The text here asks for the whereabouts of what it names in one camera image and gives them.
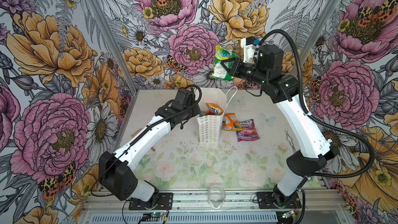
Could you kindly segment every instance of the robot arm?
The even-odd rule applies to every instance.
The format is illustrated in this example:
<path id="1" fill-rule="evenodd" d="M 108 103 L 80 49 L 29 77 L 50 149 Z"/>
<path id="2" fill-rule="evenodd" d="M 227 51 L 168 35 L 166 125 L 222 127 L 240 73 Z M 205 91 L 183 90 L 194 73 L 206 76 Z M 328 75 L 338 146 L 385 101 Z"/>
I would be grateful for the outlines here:
<path id="1" fill-rule="evenodd" d="M 326 161 L 337 156 L 339 150 L 330 145 L 331 140 L 326 140 L 316 123 L 308 117 L 311 112 L 305 114 L 301 108 L 297 79 L 282 74 L 283 50 L 276 45 L 258 44 L 253 37 L 242 39 L 244 59 L 223 60 L 221 65 L 231 76 L 260 85 L 261 92 L 269 95 L 282 111 L 298 140 L 300 150 L 287 158 L 288 169 L 274 187 L 273 201 L 282 207 L 300 190 L 307 178 L 325 167 Z M 230 69 L 226 62 L 233 62 Z"/>
<path id="2" fill-rule="evenodd" d="M 99 182 L 121 201 L 136 198 L 141 200 L 142 205 L 148 209 L 153 208 L 156 205 L 159 190 L 149 182 L 138 180 L 133 171 L 145 153 L 161 137 L 170 132 L 178 123 L 187 121 L 200 113 L 197 104 L 199 100 L 195 101 L 194 92 L 179 89 L 176 98 L 160 107 L 147 128 L 133 137 L 130 143 L 117 149 L 113 154 L 104 152 L 101 155 Z"/>

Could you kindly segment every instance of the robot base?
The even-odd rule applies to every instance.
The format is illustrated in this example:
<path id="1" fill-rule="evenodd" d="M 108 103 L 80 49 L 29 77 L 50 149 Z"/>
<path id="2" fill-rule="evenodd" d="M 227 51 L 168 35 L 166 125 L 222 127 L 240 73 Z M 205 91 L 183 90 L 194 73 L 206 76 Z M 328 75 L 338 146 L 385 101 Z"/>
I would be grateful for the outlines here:
<path id="1" fill-rule="evenodd" d="M 151 210 L 166 210 L 166 207 L 168 210 L 172 209 L 173 206 L 173 193 L 159 193 L 157 201 L 161 200 L 167 206 L 164 206 L 163 204 L 156 204 L 156 206 L 151 209 Z M 130 201 L 129 205 L 129 210 L 148 210 L 145 207 L 145 203 L 142 200 L 132 198 Z"/>
<path id="2" fill-rule="evenodd" d="M 272 194 L 273 192 L 257 192 L 257 201 L 258 201 L 258 207 L 260 209 L 270 209 L 270 208 L 275 208 L 276 205 L 273 203 L 273 197 Z M 290 200 L 288 200 L 285 204 L 284 208 L 301 208 L 301 202 L 299 199 L 299 195 L 297 192 L 293 194 Z"/>

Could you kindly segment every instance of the clear glass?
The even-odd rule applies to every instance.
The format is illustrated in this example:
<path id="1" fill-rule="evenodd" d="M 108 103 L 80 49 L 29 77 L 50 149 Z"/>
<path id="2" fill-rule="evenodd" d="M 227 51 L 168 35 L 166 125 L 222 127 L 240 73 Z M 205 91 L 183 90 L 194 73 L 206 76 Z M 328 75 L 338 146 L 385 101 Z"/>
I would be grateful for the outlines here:
<path id="1" fill-rule="evenodd" d="M 219 209 L 225 202 L 225 190 L 219 185 L 213 185 L 207 192 L 207 197 L 211 207 Z"/>

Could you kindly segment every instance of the floral tablecloth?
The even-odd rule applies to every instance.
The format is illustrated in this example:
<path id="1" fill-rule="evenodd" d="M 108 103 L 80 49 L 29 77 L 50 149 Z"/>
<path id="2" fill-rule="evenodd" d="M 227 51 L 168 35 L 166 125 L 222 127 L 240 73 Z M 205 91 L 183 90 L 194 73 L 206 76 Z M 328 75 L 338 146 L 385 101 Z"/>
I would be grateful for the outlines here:
<path id="1" fill-rule="evenodd" d="M 176 96 L 175 90 L 141 90 L 120 146 L 145 127 L 158 107 Z M 162 137 L 144 155 L 134 174 L 158 188 L 271 188 L 286 171 L 286 158 L 299 149 L 282 112 L 269 97 L 239 90 L 226 112 L 239 120 L 254 119 L 260 139 L 238 142 L 236 132 L 222 131 L 218 144 L 200 144 L 198 123 L 191 119 Z M 290 137 L 286 138 L 286 129 Z M 321 187 L 316 178 L 304 187 Z"/>

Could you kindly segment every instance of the purple candy bag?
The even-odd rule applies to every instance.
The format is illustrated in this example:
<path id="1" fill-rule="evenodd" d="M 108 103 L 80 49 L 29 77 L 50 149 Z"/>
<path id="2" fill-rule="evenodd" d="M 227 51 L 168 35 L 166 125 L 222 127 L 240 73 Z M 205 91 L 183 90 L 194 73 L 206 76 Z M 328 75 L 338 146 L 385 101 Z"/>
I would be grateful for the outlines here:
<path id="1" fill-rule="evenodd" d="M 256 127 L 254 126 L 254 120 L 249 119 L 247 121 L 241 121 L 243 131 L 236 132 L 236 136 L 238 136 L 238 142 L 240 141 L 255 141 L 260 139 L 258 136 Z"/>

